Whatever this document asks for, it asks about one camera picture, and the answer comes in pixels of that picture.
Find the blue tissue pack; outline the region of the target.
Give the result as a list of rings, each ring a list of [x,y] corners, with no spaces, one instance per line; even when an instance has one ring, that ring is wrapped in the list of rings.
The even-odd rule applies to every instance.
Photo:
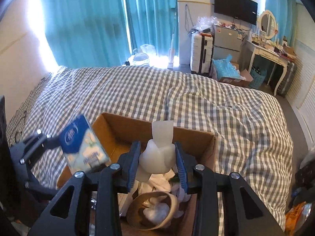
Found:
[[[109,155],[82,114],[64,128],[59,142],[72,174],[96,171],[111,164]]]

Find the white plastic bag bundle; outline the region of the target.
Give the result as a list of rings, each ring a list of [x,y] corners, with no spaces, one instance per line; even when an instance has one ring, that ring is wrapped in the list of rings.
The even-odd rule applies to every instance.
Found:
[[[170,207],[166,203],[158,203],[154,207],[145,208],[143,214],[154,225],[161,224],[168,216]]]

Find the cream cloth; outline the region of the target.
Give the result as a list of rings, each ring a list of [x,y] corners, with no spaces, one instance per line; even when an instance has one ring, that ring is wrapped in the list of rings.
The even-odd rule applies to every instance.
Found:
[[[165,174],[152,174],[147,182],[139,182],[138,193],[148,193],[153,191],[171,192],[171,183],[169,182],[175,176],[171,169]]]

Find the grey checkered bed quilt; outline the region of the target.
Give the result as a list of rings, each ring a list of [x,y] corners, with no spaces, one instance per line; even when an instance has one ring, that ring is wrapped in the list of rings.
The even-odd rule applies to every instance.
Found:
[[[152,67],[61,67],[16,111],[7,140],[15,144],[37,129],[56,135],[78,114],[93,123],[104,112],[214,133],[216,172],[241,174],[284,228],[294,144],[275,97]]]

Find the blue bubble wrap bag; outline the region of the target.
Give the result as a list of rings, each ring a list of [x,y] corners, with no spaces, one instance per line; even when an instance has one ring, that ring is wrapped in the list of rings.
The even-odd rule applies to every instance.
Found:
[[[219,78],[228,76],[232,78],[238,78],[239,73],[231,64],[232,56],[229,54],[225,59],[212,59],[212,62],[218,69]]]

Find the cardboard box on floor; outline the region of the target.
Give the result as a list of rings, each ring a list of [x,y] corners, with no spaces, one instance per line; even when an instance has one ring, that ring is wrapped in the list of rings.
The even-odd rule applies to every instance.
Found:
[[[239,73],[239,77],[232,78],[232,77],[224,76],[224,77],[219,78],[218,69],[216,68],[214,63],[212,63],[211,66],[216,70],[216,74],[217,74],[216,80],[219,83],[227,83],[227,84],[238,86],[238,87],[248,87],[249,84],[253,81],[253,77],[251,76],[251,74],[247,71],[247,69],[244,69],[243,71],[239,71],[239,65],[237,63],[232,62],[231,64]]]

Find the clear water jug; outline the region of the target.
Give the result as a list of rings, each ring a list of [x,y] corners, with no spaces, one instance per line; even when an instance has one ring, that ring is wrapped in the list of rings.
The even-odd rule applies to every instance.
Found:
[[[136,66],[149,65],[149,56],[144,52],[138,53],[136,50],[134,50],[132,64]]]

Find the teal laundry basket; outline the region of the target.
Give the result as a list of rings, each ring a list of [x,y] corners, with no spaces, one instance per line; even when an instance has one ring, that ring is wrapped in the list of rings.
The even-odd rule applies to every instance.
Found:
[[[252,68],[250,75],[252,76],[253,80],[250,82],[249,87],[252,89],[259,89],[266,78],[266,70]]]

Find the white suitcase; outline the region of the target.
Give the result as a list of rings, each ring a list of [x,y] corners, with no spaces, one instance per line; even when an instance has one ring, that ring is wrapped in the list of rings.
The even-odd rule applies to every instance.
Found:
[[[213,37],[211,34],[193,34],[191,39],[190,69],[195,74],[208,74],[212,57]]]

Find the teal window curtain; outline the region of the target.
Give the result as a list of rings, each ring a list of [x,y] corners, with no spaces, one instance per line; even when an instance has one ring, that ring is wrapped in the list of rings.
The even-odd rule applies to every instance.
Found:
[[[134,50],[178,50],[177,0],[40,0],[47,43],[58,65],[114,67]]]

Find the silver mini fridge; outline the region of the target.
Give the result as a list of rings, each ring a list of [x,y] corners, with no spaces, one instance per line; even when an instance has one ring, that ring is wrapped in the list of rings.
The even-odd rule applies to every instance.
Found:
[[[226,59],[231,55],[231,62],[238,63],[243,36],[242,31],[216,25],[212,58]]]

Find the white dressing table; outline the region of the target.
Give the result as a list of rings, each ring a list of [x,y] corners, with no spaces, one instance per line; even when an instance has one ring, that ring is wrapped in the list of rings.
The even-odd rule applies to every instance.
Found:
[[[297,65],[279,54],[249,41],[242,47],[244,67],[251,72],[252,68],[266,70],[266,78],[259,87],[270,87],[274,96],[285,96],[293,83]]]

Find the white oval vanity mirror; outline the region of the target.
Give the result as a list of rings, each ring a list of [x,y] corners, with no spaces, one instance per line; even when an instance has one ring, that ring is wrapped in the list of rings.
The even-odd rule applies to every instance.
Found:
[[[278,23],[270,10],[265,10],[257,20],[259,30],[265,33],[265,38],[271,40],[278,33]]]

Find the teal right curtain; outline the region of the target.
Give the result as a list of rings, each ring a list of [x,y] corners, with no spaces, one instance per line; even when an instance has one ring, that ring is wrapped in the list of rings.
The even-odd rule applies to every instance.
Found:
[[[271,11],[278,23],[278,38],[286,40],[289,46],[294,44],[297,21],[296,0],[266,0],[265,8]]]

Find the black wall television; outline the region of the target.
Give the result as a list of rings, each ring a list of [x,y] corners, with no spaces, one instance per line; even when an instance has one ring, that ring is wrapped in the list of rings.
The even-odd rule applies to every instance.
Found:
[[[258,3],[253,0],[214,0],[214,12],[256,25]]]

